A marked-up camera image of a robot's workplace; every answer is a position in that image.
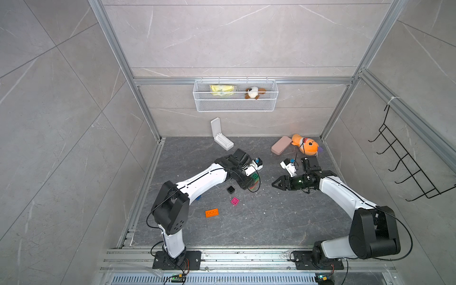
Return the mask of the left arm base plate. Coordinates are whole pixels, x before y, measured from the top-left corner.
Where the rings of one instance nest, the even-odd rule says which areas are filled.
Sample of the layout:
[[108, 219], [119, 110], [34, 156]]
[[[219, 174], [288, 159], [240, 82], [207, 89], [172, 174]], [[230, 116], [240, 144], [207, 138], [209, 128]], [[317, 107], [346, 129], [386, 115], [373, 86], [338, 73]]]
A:
[[201, 264], [201, 251], [184, 251], [176, 258], [166, 252], [158, 251], [154, 254], [153, 269], [160, 270], [199, 270]]

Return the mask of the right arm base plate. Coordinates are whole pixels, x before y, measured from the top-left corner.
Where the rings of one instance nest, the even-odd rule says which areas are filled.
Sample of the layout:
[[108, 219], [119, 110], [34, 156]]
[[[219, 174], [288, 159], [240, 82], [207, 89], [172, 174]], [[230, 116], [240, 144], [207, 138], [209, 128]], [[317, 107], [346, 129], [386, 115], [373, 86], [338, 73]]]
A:
[[342, 270], [345, 269], [341, 259], [327, 259], [319, 251], [292, 251], [290, 260], [297, 270]]

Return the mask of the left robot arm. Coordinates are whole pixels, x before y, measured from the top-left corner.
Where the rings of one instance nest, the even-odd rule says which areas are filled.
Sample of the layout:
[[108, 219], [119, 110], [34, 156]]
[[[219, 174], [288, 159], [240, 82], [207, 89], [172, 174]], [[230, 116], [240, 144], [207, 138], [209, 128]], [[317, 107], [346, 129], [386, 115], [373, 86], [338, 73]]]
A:
[[260, 158], [252, 158], [241, 149], [218, 158], [208, 168], [182, 182], [165, 182], [153, 203], [151, 214], [163, 237], [163, 250], [173, 260], [185, 256], [182, 228], [187, 222], [190, 205], [203, 193], [230, 179], [243, 190], [260, 186]]

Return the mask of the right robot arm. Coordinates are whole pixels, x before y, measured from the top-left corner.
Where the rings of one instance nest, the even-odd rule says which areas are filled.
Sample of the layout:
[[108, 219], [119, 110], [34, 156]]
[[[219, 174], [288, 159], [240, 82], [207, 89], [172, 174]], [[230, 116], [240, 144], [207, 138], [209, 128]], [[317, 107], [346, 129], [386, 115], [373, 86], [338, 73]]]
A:
[[301, 159], [304, 173], [298, 175], [295, 164], [285, 159], [280, 166], [288, 174], [272, 186], [282, 191], [320, 191], [330, 197], [351, 218], [350, 232], [345, 237], [319, 241], [312, 249], [312, 262], [347, 259], [381, 258], [401, 251], [398, 220], [387, 206], [378, 206], [352, 190], [332, 171], [323, 171], [315, 157]]

